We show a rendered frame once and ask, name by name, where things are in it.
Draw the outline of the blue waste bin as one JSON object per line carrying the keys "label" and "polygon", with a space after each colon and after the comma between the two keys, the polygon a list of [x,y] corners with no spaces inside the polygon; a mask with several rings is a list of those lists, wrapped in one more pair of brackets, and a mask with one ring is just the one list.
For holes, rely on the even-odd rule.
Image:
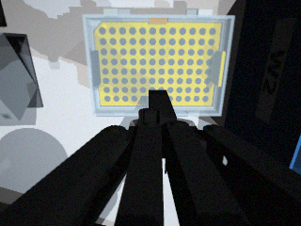
{"label": "blue waste bin", "polygon": [[224,127],[301,174],[301,0],[246,0]]}

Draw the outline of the grey push-button box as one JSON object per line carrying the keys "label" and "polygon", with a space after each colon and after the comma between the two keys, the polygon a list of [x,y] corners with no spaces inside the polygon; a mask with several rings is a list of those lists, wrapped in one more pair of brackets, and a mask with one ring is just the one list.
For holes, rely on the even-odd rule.
{"label": "grey push-button box", "polygon": [[43,103],[27,35],[0,33],[0,122],[20,121],[31,107]]}

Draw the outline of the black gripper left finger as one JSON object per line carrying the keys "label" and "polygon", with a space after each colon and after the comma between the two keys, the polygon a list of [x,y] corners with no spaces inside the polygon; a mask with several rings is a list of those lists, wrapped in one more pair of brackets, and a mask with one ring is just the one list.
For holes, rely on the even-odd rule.
{"label": "black gripper left finger", "polygon": [[93,226],[125,175],[114,226],[165,226],[162,143],[158,90],[149,90],[129,130],[105,127],[2,211],[0,226]]}

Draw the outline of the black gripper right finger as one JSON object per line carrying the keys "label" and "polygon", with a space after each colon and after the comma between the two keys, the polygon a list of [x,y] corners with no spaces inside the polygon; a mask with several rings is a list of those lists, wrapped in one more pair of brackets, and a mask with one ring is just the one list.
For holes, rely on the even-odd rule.
{"label": "black gripper right finger", "polygon": [[301,226],[299,173],[225,127],[198,130],[177,118],[166,90],[158,95],[162,157],[180,226]]}

